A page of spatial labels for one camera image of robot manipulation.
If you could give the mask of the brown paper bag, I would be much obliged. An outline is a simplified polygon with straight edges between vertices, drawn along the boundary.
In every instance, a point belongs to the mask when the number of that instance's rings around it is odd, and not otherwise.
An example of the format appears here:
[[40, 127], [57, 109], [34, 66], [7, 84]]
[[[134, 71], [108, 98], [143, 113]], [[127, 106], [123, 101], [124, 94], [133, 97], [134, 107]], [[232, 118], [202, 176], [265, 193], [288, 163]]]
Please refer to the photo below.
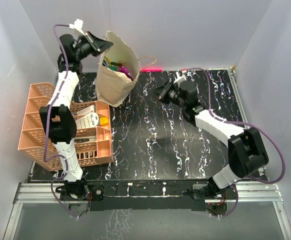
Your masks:
[[[113, 43], [99, 57], [98, 69], [95, 79], [97, 100], [112, 107], [121, 105], [138, 83], [141, 71], [157, 62], [153, 56], [137, 56], [136, 52], [128, 46], [113, 31], [105, 34], [105, 39]], [[131, 77], [122, 71], [112, 70], [107, 60], [120, 63], [127, 69]]]

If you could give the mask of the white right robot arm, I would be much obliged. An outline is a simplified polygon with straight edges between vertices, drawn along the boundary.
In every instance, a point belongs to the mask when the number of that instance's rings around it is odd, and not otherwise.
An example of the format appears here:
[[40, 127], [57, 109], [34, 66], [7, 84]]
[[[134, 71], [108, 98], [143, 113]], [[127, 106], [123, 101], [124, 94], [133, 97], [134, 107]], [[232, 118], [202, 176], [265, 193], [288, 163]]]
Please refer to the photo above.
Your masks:
[[228, 164], [210, 177], [207, 185], [189, 189], [187, 192], [192, 198], [221, 198], [232, 184], [269, 163], [260, 132], [255, 127], [245, 129], [228, 123], [224, 118], [212, 116], [199, 102], [194, 82], [184, 80], [174, 83], [168, 80], [157, 87], [154, 94], [161, 103], [180, 107], [187, 122], [205, 130], [227, 147]]

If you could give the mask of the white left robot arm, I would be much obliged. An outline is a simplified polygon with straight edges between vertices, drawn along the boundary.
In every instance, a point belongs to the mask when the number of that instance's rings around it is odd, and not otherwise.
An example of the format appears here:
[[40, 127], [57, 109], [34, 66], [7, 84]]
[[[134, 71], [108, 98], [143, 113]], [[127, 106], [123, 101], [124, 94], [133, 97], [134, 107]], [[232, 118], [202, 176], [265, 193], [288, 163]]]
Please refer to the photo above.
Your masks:
[[59, 159], [61, 162], [63, 172], [60, 180], [63, 181], [63, 186], [57, 189], [57, 192], [82, 200], [88, 196], [89, 187], [83, 178], [83, 170], [75, 149], [77, 126], [70, 110], [71, 101], [82, 73], [81, 61], [89, 55], [101, 55], [114, 44], [94, 36], [89, 31], [82, 33], [78, 38], [71, 34], [63, 34], [58, 41], [61, 53], [57, 59], [57, 85], [48, 104], [39, 109], [45, 140], [51, 141], [57, 153], [48, 156], [48, 148], [45, 146], [43, 160], [49, 162]]

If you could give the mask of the green yellow snack packet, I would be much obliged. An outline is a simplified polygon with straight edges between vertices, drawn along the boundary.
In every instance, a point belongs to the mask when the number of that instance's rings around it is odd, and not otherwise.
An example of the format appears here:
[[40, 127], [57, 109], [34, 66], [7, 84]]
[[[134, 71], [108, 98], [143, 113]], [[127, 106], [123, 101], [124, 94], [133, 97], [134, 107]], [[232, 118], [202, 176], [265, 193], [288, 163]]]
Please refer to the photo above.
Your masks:
[[104, 57], [102, 61], [102, 65], [112, 71], [119, 72], [121, 67], [123, 66], [120, 62], [110, 61], [109, 58]]

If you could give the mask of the purple snack packet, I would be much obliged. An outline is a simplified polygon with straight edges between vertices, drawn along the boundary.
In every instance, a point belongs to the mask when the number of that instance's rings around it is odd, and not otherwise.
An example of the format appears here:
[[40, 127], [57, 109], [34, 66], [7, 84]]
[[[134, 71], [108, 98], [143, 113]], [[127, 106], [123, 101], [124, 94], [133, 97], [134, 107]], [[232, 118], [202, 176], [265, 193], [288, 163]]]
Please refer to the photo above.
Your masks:
[[120, 72], [120, 73], [123, 73], [126, 75], [126, 77], [128, 77], [131, 81], [134, 81], [134, 78], [132, 77], [131, 73], [129, 72], [129, 70], [123, 66], [123, 65], [120, 65], [118, 68], [117, 68], [117, 71]]

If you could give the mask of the yellow bottle cap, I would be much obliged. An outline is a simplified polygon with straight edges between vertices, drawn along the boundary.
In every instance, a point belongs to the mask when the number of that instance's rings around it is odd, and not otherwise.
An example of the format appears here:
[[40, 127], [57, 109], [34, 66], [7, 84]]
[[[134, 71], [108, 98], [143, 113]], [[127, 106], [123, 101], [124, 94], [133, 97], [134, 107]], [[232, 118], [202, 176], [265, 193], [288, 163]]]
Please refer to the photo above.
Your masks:
[[106, 116], [102, 116], [99, 118], [99, 123], [98, 125], [101, 127], [107, 126], [109, 124], [109, 118]]

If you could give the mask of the white tube with label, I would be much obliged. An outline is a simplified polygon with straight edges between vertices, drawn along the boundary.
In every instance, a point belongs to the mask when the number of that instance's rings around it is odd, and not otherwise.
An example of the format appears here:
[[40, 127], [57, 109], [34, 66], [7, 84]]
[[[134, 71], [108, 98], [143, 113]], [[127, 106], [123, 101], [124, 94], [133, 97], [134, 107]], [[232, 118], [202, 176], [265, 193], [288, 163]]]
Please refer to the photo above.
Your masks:
[[75, 121], [76, 129], [83, 130], [95, 128], [99, 124], [99, 121], [100, 118], [97, 113], [95, 112], [88, 113]]

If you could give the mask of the orange plastic organizer basket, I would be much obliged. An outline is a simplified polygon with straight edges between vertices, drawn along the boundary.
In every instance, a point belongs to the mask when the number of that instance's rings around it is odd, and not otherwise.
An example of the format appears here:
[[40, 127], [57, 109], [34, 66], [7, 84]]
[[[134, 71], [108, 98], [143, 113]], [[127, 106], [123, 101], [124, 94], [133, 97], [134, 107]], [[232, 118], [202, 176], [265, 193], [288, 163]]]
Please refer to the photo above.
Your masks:
[[[62, 163], [58, 157], [44, 161], [45, 131], [39, 114], [39, 109], [50, 101], [55, 87], [48, 82], [31, 84], [23, 119], [18, 150], [31, 158], [44, 169], [52, 172], [62, 170]], [[75, 143], [76, 156], [81, 167], [112, 163], [113, 144], [111, 124], [79, 129], [77, 138], [96, 137], [86, 143]]]

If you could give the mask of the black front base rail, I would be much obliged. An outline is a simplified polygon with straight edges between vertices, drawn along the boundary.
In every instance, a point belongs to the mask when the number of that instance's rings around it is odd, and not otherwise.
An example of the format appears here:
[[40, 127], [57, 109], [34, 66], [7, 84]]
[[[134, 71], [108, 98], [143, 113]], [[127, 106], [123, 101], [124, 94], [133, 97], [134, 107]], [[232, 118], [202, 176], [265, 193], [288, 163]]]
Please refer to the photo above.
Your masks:
[[201, 188], [202, 180], [89, 180], [93, 211], [192, 210], [205, 211], [212, 199], [187, 192]]

